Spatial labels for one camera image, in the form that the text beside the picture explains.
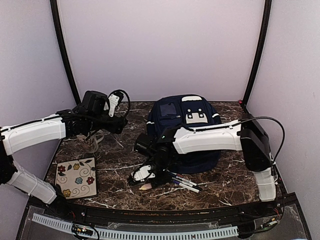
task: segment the ventilation grille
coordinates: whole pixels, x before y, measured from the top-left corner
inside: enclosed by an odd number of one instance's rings
[[[33,214],[33,222],[56,229],[61,232],[72,234],[72,223],[64,220],[54,219],[40,214]],[[103,228],[95,228],[101,240],[214,240],[238,236],[238,227],[226,227],[221,229],[212,229],[205,231],[189,232],[169,232],[169,233],[147,233],[147,232],[130,232],[116,231]],[[92,239],[97,239],[94,232]]]

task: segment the backpack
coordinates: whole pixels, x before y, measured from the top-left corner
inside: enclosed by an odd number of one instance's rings
[[[221,119],[214,107],[203,97],[188,94],[156,101],[148,115],[146,129],[150,137],[158,138],[167,128],[216,124],[221,124]],[[209,150],[180,154],[168,169],[179,174],[202,173],[217,165],[220,153],[220,150]]]

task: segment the flower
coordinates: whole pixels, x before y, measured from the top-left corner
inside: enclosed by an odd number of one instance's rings
[[[77,178],[75,179],[75,183],[76,183],[76,184],[82,184],[82,177],[77,177]]]
[[[62,193],[63,193],[63,195],[64,195],[65,198],[69,198],[70,195],[71,195],[70,189],[63,190]]]
[[[65,166],[58,166],[58,171],[60,172],[60,173],[62,173],[62,172],[65,172],[66,171],[66,167]]]
[[[79,168],[80,168],[79,163],[75,163],[75,164],[73,165],[73,169],[74,169],[74,170],[78,170]]]
[[[94,183],[94,178],[93,177],[88,177],[88,180],[86,181],[89,185]]]

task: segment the blue flower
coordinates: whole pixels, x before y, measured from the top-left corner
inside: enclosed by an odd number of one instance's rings
[[[75,183],[76,183],[76,184],[82,184],[82,177],[77,177],[77,178],[75,179]]]

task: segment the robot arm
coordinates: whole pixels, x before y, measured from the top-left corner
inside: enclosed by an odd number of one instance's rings
[[[60,194],[59,190],[21,167],[13,160],[12,154],[54,139],[78,134],[88,136],[100,129],[120,134],[128,121],[126,116],[114,116],[114,112],[124,98],[123,93],[125,92],[117,90],[108,97],[97,91],[87,91],[82,103],[72,110],[63,110],[43,119],[0,128],[0,185],[13,185],[46,204],[53,203]]]
[[[255,176],[261,201],[273,201],[276,186],[269,137],[257,121],[246,121],[251,118],[250,114],[244,114],[241,120],[218,125],[166,129],[159,139],[141,134],[134,149],[152,161],[134,171],[130,179],[138,183],[156,178],[177,155],[208,150],[243,151],[245,165]]]

